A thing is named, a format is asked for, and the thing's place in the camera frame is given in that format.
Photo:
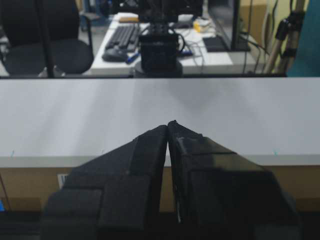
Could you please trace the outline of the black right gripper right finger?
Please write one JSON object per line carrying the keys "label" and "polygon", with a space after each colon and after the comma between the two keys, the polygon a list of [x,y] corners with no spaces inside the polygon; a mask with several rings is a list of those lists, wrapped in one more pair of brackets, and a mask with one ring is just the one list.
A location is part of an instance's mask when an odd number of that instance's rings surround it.
{"label": "black right gripper right finger", "polygon": [[303,238],[295,201],[272,171],[177,121],[167,127],[183,239]]}

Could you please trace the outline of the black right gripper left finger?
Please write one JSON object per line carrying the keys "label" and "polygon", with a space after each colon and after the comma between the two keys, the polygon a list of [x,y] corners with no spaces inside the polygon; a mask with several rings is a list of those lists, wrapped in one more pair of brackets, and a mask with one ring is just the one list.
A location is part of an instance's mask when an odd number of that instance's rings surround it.
{"label": "black right gripper left finger", "polygon": [[143,240],[160,209],[167,127],[72,169],[43,209],[43,240]]}

